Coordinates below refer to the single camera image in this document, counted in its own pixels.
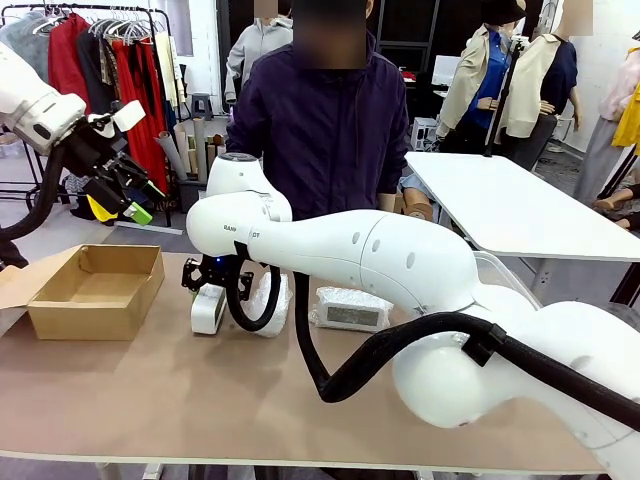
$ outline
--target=purple jacket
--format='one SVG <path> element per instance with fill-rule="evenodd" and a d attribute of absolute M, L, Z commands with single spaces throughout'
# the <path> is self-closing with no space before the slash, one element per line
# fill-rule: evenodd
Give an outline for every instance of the purple jacket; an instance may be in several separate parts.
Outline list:
<path fill-rule="evenodd" d="M 304 68 L 293 44 L 265 55 L 234 108 L 227 151 L 263 155 L 294 220 L 375 209 L 378 193 L 396 193 L 408 151 L 406 89 L 367 40 L 362 70 Z"/>

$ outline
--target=mannequin hand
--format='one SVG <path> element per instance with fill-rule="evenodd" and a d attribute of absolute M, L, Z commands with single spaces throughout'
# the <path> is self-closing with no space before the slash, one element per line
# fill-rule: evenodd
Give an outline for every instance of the mannequin hand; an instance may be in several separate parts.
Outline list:
<path fill-rule="evenodd" d="M 573 112 L 573 131 L 577 132 L 582 126 L 582 112 L 580 110 L 574 110 Z"/>
<path fill-rule="evenodd" d="M 491 97 L 485 97 L 478 100 L 478 110 L 497 110 L 498 101 Z"/>
<path fill-rule="evenodd" d="M 540 113 L 542 115 L 553 115 L 556 111 L 556 107 L 551 105 L 549 102 L 543 100 L 540 102 Z"/>

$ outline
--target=box flap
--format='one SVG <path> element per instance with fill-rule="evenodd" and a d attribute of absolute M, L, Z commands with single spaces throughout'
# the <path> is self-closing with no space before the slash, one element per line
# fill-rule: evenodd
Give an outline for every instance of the box flap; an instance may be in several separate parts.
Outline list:
<path fill-rule="evenodd" d="M 22 270 L 9 267 L 0 272 L 0 309 L 26 306 L 79 248 L 43 258 Z"/>

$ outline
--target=table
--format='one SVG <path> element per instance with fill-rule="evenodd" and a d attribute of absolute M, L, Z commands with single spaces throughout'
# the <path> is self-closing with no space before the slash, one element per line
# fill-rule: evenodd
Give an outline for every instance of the table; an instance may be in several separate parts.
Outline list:
<path fill-rule="evenodd" d="M 188 255 L 164 254 L 165 281 L 136 339 L 38 341 L 23 318 L 0 338 L 0 455 L 107 463 L 248 464 L 403 470 L 602 471 L 542 406 L 515 400 L 442 430 L 402 404 L 389 366 L 345 402 L 323 403 L 300 354 L 293 308 L 264 339 L 230 321 L 191 334 Z M 312 282 L 312 291 L 319 282 Z M 392 320 L 398 321 L 398 313 Z M 313 329 L 334 371 L 360 333 Z"/>
<path fill-rule="evenodd" d="M 543 259 L 536 296 L 552 259 L 640 261 L 640 239 L 504 157 L 410 152 L 407 160 L 478 249 Z"/>

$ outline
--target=bubble wrap package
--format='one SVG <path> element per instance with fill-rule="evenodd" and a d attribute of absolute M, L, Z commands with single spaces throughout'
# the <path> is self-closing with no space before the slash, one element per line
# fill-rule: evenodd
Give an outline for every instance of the bubble wrap package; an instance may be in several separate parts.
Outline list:
<path fill-rule="evenodd" d="M 309 320 L 318 327 L 379 332 L 389 328 L 393 304 L 360 290 L 321 287 Z"/>
<path fill-rule="evenodd" d="M 271 321 L 262 329 L 258 330 L 256 335 L 260 335 L 266 338 L 273 338 L 284 328 L 284 324 L 287 321 L 287 312 L 289 311 L 289 301 L 293 296 L 291 290 L 289 290 L 289 277 L 282 274 L 280 275 L 280 293 L 278 294 L 278 303 L 276 303 L 276 310 L 271 317 Z M 271 290 L 271 272 L 265 273 L 260 279 L 260 285 L 249 299 L 247 305 L 247 316 L 249 318 L 259 318 L 264 312 L 267 306 L 267 300 L 269 299 L 269 291 Z"/>

